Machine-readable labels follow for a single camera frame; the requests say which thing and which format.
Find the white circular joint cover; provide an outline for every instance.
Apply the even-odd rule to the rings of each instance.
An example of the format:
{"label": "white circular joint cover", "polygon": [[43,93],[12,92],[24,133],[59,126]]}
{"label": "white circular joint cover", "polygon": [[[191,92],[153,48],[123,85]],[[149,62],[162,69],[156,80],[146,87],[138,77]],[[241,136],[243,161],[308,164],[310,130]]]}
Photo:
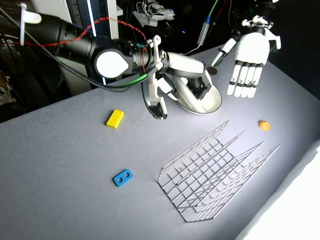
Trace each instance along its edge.
{"label": "white circular joint cover", "polygon": [[96,70],[108,79],[120,76],[129,68],[129,64],[116,51],[105,51],[97,57]]}

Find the yellow block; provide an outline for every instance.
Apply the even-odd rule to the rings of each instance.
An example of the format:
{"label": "yellow block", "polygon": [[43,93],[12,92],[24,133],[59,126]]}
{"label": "yellow block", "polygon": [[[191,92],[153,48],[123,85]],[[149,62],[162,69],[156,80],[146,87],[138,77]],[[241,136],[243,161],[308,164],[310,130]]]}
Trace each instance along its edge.
{"label": "yellow block", "polygon": [[106,126],[117,129],[119,123],[121,122],[121,119],[124,117],[125,113],[123,111],[120,111],[118,109],[115,109],[113,113],[111,114],[111,117],[106,122]]}

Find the metal dish rack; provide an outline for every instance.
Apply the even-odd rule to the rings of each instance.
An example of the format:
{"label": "metal dish rack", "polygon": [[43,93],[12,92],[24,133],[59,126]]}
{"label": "metal dish rack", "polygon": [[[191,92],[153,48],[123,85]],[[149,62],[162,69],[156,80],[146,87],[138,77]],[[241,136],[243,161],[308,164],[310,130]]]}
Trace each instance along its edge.
{"label": "metal dish rack", "polygon": [[215,218],[279,148],[248,162],[246,159],[264,143],[261,142],[233,156],[227,147],[244,131],[223,145],[217,137],[227,124],[228,121],[161,169],[157,182],[186,222]]}

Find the table surface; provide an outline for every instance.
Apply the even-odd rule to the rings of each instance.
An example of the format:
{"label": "table surface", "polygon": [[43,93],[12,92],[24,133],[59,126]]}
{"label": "table surface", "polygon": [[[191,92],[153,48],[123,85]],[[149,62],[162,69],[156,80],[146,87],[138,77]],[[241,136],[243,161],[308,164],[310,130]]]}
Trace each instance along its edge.
{"label": "table surface", "polygon": [[[194,57],[209,63],[217,53]],[[0,124],[0,239],[234,239],[319,138],[320,101],[270,62],[255,98],[228,96],[233,56],[212,78],[222,105],[209,115],[167,98],[168,118],[155,120],[137,85],[94,89]],[[125,112],[117,130],[105,126],[113,109]],[[222,142],[246,130],[234,155],[262,141],[257,154],[280,148],[217,218],[185,223],[157,183],[161,167],[228,120]],[[117,187],[124,169],[134,177]]]}

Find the blue block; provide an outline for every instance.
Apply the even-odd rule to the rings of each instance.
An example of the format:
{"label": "blue block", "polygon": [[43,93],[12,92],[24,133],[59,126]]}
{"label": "blue block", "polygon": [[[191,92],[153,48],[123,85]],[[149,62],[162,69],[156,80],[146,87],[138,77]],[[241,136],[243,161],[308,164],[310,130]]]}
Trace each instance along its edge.
{"label": "blue block", "polygon": [[113,178],[114,183],[121,187],[123,184],[128,182],[130,179],[132,179],[134,175],[129,169],[124,170],[123,172],[119,173],[117,176]]}

